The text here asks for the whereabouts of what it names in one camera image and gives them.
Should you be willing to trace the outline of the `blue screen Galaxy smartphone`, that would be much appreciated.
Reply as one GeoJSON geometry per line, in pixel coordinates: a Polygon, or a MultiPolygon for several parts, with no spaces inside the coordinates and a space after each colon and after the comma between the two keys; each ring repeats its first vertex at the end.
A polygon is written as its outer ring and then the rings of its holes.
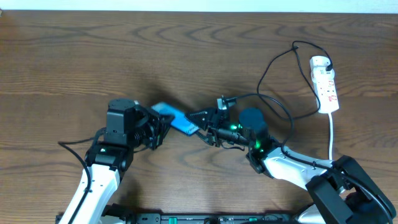
{"type": "Polygon", "coordinates": [[[173,115],[174,119],[171,126],[187,136],[191,136],[199,130],[199,127],[191,123],[182,111],[165,102],[157,103],[151,108],[162,115],[173,115]]]}

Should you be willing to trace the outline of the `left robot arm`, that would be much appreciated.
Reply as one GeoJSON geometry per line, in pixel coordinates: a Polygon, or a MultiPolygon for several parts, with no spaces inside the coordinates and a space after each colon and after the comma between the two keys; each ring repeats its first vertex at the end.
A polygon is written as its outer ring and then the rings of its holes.
{"type": "Polygon", "coordinates": [[[106,126],[97,130],[90,148],[78,160],[83,166],[79,186],[60,223],[135,223],[136,215],[108,202],[117,191],[134,155],[155,150],[174,116],[159,114],[137,101],[111,100],[106,126]]]}

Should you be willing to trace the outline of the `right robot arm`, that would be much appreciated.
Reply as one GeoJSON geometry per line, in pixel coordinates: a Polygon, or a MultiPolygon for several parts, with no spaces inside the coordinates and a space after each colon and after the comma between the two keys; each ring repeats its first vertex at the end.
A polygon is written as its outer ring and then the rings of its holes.
{"type": "Polygon", "coordinates": [[[246,159],[258,174],[306,190],[313,203],[296,216],[297,223],[392,223],[396,216],[394,206],[355,159],[323,160],[294,152],[269,134],[257,108],[240,112],[237,123],[231,122],[228,109],[207,108],[185,116],[206,131],[202,138],[209,145],[246,147],[246,159]]]}

